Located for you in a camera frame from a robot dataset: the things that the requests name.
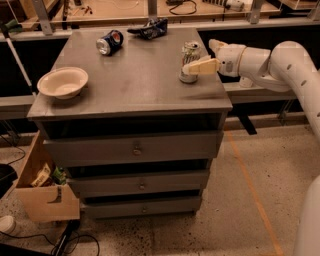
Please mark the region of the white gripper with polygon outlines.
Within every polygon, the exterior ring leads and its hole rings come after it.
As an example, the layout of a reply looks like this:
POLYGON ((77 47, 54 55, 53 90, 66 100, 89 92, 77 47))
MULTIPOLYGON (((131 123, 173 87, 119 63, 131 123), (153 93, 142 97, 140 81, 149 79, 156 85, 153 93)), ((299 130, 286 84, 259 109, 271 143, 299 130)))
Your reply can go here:
POLYGON ((227 44, 225 42, 210 39, 209 48, 217 58, 207 55, 199 60, 192 61, 182 67, 186 75, 209 75, 219 70, 219 73, 228 77, 239 76, 241 56, 246 49, 245 45, 227 44))

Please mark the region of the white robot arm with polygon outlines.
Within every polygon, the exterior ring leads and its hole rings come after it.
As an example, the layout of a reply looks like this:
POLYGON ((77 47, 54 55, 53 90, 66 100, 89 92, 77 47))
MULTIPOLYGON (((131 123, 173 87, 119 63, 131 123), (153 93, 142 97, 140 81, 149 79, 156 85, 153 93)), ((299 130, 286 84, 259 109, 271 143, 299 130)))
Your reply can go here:
MULTIPOLYGON (((284 41, 268 50, 211 39, 209 47, 214 57, 205 56, 185 64, 182 71, 187 75, 218 72, 247 78, 271 91, 291 90, 320 140, 320 72, 301 44, 284 41)), ((292 256, 320 256, 320 177, 307 190, 292 256)))

